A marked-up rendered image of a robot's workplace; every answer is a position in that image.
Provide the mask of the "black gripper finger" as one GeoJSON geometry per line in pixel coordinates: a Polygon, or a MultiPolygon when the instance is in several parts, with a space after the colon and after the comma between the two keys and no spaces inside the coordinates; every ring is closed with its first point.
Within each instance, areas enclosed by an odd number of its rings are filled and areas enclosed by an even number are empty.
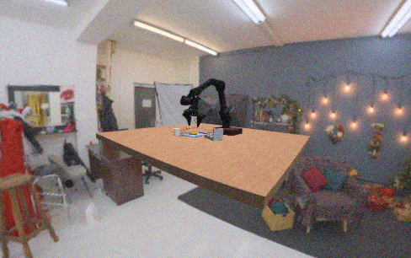
{"type": "Polygon", "coordinates": [[[196,118],[196,120],[197,120],[197,127],[199,127],[199,125],[200,125],[200,123],[201,123],[201,121],[203,120],[204,118],[196,118]]]}
{"type": "Polygon", "coordinates": [[[186,120],[187,120],[187,122],[188,122],[188,125],[190,126],[190,123],[191,123],[191,117],[192,116],[184,116],[185,118],[186,118],[186,120]]]}

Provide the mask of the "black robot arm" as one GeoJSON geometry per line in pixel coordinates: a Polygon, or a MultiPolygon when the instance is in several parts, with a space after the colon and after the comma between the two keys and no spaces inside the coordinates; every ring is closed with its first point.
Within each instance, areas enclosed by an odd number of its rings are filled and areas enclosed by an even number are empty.
{"type": "MultiPolygon", "coordinates": [[[[230,121],[232,121],[232,118],[230,116],[229,110],[227,109],[227,103],[226,103],[226,97],[225,97],[225,83],[222,80],[215,79],[215,78],[210,78],[206,82],[204,82],[202,85],[199,87],[193,88],[189,91],[189,94],[187,97],[181,96],[180,99],[180,104],[181,105],[198,105],[198,99],[200,97],[198,96],[201,94],[201,92],[208,88],[209,86],[216,86],[216,90],[219,94],[219,99],[220,99],[220,105],[221,105],[221,110],[219,111],[219,116],[221,117],[222,122],[222,128],[231,128],[230,127],[230,121]],[[197,97],[195,97],[197,96],[197,97]],[[193,97],[193,98],[191,98],[193,97]]],[[[184,114],[189,116],[191,114],[195,113],[195,108],[192,107],[189,109],[184,110],[184,114]]]]}

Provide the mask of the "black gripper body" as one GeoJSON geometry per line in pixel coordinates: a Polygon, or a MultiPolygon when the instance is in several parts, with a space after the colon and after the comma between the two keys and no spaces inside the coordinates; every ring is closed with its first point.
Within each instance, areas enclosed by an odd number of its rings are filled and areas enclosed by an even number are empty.
{"type": "MultiPolygon", "coordinates": [[[[199,114],[199,112],[198,112],[198,109],[199,109],[199,107],[198,107],[198,105],[191,105],[190,106],[190,108],[192,108],[192,107],[194,107],[195,108],[195,113],[192,115],[189,115],[189,116],[197,116],[198,118],[206,118],[206,114],[199,114]]],[[[184,114],[184,112],[183,112],[183,115],[182,116],[186,116],[187,117],[187,115],[185,115],[184,114]]]]}

